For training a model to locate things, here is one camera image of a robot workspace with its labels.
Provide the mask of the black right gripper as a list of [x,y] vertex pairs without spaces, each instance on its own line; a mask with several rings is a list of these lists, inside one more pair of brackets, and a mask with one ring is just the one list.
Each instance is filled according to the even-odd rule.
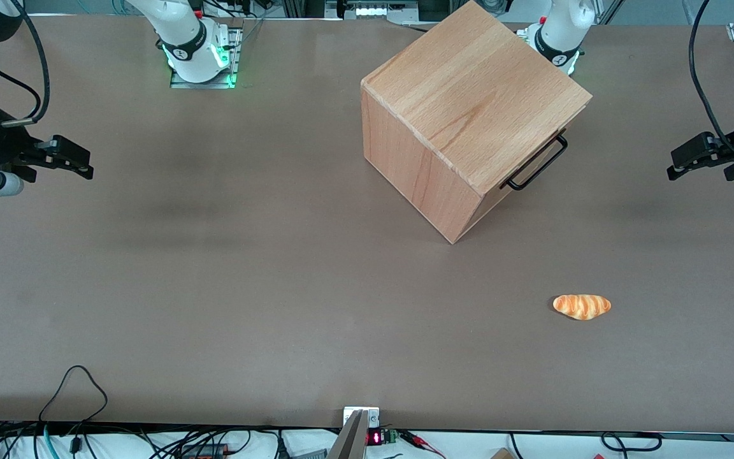
[[[43,156],[39,150],[52,160],[35,160]],[[34,168],[72,171],[85,180],[92,180],[94,175],[90,151],[67,137],[53,135],[46,142],[41,142],[30,136],[24,127],[0,127],[0,171],[11,172],[33,184],[37,180]]]

